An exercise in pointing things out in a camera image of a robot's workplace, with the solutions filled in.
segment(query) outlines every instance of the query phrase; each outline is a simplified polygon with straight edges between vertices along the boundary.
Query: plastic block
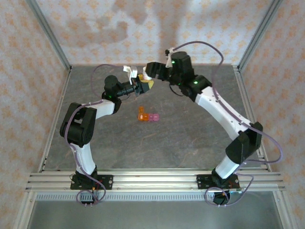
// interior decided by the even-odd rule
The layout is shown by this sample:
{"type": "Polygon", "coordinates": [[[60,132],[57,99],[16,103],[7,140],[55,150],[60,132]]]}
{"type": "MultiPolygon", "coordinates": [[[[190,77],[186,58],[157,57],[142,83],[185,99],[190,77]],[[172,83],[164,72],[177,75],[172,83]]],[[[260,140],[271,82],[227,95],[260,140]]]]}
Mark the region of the plastic block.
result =
{"type": "Polygon", "coordinates": [[[144,113],[144,107],[139,106],[139,114],[143,114],[144,113]]]}
{"type": "Polygon", "coordinates": [[[144,115],[143,115],[143,113],[139,113],[139,115],[138,115],[138,120],[144,121],[144,115]]]}
{"type": "Polygon", "coordinates": [[[149,121],[153,121],[153,114],[148,114],[149,116],[149,121]]]}
{"type": "Polygon", "coordinates": [[[159,114],[153,114],[153,120],[158,121],[159,120],[159,114]]]}
{"type": "Polygon", "coordinates": [[[143,114],[143,120],[144,120],[144,121],[148,121],[148,120],[149,120],[149,117],[148,117],[148,114],[147,114],[147,113],[144,113],[144,114],[143,114]]]}

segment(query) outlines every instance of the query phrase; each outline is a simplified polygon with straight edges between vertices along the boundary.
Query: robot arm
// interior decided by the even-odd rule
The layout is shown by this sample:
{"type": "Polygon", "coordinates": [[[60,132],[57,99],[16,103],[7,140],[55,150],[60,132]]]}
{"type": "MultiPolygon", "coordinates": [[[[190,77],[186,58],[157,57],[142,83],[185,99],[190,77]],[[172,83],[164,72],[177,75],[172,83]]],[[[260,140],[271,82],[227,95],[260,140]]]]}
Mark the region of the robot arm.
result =
{"type": "MultiPolygon", "coordinates": [[[[87,106],[87,108],[93,108],[96,110],[95,120],[105,115],[113,114],[114,107],[115,107],[115,103],[107,100],[104,100],[101,104],[87,106]]],[[[77,158],[83,170],[87,174],[92,174],[93,171],[95,170],[96,165],[92,159],[90,142],[83,145],[82,147],[74,143],[71,144],[74,145],[76,148],[75,153],[77,154],[77,158]]],[[[79,172],[80,174],[83,174],[83,172],[79,167],[76,167],[76,171],[79,172]]]]}
{"type": "MultiPolygon", "coordinates": [[[[109,75],[105,79],[105,92],[102,94],[103,102],[90,105],[82,108],[73,117],[70,128],[68,130],[68,142],[75,146],[77,159],[82,169],[91,177],[97,176],[97,166],[92,159],[90,141],[93,136],[95,120],[105,115],[111,115],[116,113],[120,106],[121,100],[119,97],[135,92],[136,95],[143,94],[150,90],[153,86],[153,81],[140,80],[135,67],[128,68],[125,66],[129,73],[129,81],[121,83],[114,75],[109,75]]],[[[81,104],[72,103],[69,106],[67,114],[62,122],[60,135],[64,137],[68,121],[71,118],[72,113],[81,104]]],[[[91,186],[91,181],[84,175],[80,167],[76,168],[73,181],[85,181],[88,185],[81,184],[81,186],[91,186]]]]}
{"type": "MultiPolygon", "coordinates": [[[[185,96],[207,110],[232,139],[232,143],[225,149],[224,159],[212,171],[213,182],[221,187],[239,165],[260,147],[262,136],[238,123],[223,109],[214,97],[211,82],[202,75],[194,74],[191,58],[186,52],[166,51],[165,53],[169,56],[168,63],[166,65],[158,62],[148,63],[145,69],[146,74],[152,78],[169,81],[171,85],[177,85],[185,96]]],[[[252,124],[236,112],[220,95],[218,98],[243,123],[263,130],[259,122],[252,124]]]]}

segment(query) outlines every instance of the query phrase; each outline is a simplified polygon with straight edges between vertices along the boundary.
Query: yellow object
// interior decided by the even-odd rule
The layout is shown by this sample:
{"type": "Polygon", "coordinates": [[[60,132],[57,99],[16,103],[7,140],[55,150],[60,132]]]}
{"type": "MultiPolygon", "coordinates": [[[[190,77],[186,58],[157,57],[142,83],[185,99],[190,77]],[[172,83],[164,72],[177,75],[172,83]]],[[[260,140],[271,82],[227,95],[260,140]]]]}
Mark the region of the yellow object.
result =
{"type": "Polygon", "coordinates": [[[141,80],[142,83],[148,83],[149,89],[153,87],[153,81],[152,80],[141,80]]]}
{"type": "Polygon", "coordinates": [[[144,80],[143,74],[138,74],[138,77],[141,81],[144,80]]]}

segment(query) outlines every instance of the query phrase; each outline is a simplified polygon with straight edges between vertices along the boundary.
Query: wallpaper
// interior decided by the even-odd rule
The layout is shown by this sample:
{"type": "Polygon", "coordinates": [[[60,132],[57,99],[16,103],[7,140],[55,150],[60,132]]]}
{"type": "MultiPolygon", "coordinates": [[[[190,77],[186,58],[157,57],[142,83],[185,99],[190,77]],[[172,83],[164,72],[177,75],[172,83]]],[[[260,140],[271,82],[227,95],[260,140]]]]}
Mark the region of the wallpaper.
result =
{"type": "MultiPolygon", "coordinates": [[[[272,0],[38,0],[71,64],[146,64],[185,42],[210,42],[238,64],[272,0]]],[[[193,63],[218,63],[204,45],[193,63]]]]}
{"type": "Polygon", "coordinates": [[[67,76],[24,0],[0,5],[0,228],[11,229],[67,76]]]}
{"type": "MultiPolygon", "coordinates": [[[[285,0],[243,77],[256,117],[284,148],[273,165],[284,175],[300,228],[305,228],[305,2],[285,0]]],[[[264,140],[271,159],[275,146],[264,140]]]]}

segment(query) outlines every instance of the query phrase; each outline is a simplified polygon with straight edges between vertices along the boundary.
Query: metal corner post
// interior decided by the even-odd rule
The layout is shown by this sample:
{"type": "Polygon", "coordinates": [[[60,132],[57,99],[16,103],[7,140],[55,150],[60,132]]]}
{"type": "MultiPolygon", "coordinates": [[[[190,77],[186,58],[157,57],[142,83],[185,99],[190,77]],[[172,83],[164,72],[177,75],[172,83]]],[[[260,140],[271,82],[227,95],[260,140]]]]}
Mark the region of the metal corner post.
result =
{"type": "Polygon", "coordinates": [[[47,37],[49,38],[54,50],[56,51],[56,53],[58,54],[62,64],[65,66],[66,69],[71,69],[71,65],[65,55],[65,53],[63,52],[61,46],[59,45],[59,42],[57,41],[47,19],[45,18],[45,16],[43,15],[41,8],[39,7],[39,4],[36,0],[25,0],[27,2],[27,4],[29,5],[29,7],[31,8],[31,10],[33,11],[35,17],[37,18],[40,26],[42,27],[44,33],[47,35],[47,37]]]}
{"type": "Polygon", "coordinates": [[[262,22],[259,24],[258,28],[255,31],[253,38],[251,39],[246,51],[244,52],[243,57],[241,58],[238,64],[238,70],[242,72],[246,65],[248,64],[252,54],[254,53],[259,41],[266,32],[268,25],[272,21],[272,18],[275,16],[278,8],[280,7],[283,0],[273,0],[271,3],[266,15],[264,16],[262,22]]]}

